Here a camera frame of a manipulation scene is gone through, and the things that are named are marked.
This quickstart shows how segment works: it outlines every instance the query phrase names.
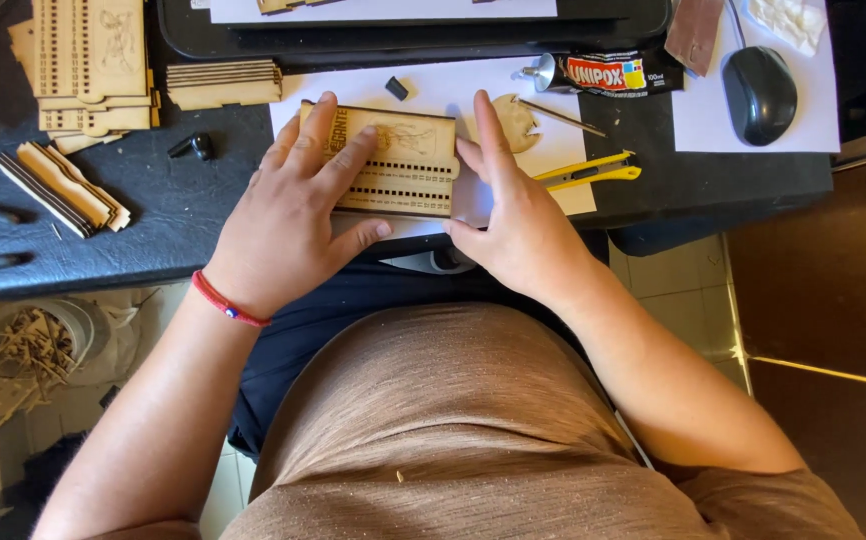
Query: hand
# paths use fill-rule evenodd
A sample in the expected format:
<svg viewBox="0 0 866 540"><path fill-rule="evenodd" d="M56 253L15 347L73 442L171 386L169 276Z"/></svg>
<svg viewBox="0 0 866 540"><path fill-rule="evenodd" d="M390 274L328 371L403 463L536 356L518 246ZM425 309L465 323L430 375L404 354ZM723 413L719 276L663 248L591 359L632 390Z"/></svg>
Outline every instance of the hand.
<svg viewBox="0 0 866 540"><path fill-rule="evenodd" d="M493 209L489 227L443 222L453 244L504 286L553 308L569 299L577 280L590 279L602 266L587 249L560 205L517 166L487 92L473 100L482 148L463 138L457 151L489 185Z"/></svg>
<svg viewBox="0 0 866 540"><path fill-rule="evenodd" d="M377 149L377 130L368 127L323 165L335 114L336 96L324 92L302 129L297 113L279 132L203 269L214 289L254 317L316 289L393 231L386 220L367 219L333 237L333 207Z"/></svg>

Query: beige shirt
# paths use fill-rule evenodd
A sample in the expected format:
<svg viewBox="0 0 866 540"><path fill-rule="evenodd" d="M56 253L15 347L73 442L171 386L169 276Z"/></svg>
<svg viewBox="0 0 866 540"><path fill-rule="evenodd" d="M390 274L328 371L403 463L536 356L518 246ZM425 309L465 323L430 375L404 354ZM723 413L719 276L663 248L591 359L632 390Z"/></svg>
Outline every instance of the beige shirt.
<svg viewBox="0 0 866 540"><path fill-rule="evenodd" d="M575 350L506 307L371 315L290 389L223 539L862 538L809 471L644 468L594 388Z"/></svg>

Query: white cloth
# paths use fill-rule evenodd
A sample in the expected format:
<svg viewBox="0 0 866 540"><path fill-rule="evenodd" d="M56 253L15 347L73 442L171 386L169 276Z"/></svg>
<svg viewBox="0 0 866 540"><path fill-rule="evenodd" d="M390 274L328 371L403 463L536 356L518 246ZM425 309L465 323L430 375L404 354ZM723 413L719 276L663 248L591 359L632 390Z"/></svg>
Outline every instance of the white cloth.
<svg viewBox="0 0 866 540"><path fill-rule="evenodd" d="M804 0L750 0L750 17L800 53L816 56L820 36L827 27L823 9Z"/></svg>

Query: glue tube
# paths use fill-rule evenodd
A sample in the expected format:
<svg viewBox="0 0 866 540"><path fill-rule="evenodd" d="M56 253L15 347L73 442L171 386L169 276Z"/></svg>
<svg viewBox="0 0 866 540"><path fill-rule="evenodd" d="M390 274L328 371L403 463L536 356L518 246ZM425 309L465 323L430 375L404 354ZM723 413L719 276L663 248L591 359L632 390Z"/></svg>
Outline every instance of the glue tube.
<svg viewBox="0 0 866 540"><path fill-rule="evenodd" d="M683 66L663 49L595 54L544 54L524 67L537 92L588 92L607 97L645 97L684 88Z"/></svg>

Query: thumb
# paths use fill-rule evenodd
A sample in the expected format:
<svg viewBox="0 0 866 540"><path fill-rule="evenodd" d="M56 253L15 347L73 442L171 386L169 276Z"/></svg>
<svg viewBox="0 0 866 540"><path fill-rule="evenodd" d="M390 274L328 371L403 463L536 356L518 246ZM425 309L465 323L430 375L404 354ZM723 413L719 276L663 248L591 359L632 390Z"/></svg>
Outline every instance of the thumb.
<svg viewBox="0 0 866 540"><path fill-rule="evenodd" d="M329 245L330 258L344 266L363 253L363 250L393 234L393 227L385 219L367 219L337 236Z"/></svg>
<svg viewBox="0 0 866 540"><path fill-rule="evenodd" d="M486 232L471 227L458 219L443 221L442 229L453 240L456 249L477 261L480 256L480 244L486 236Z"/></svg>

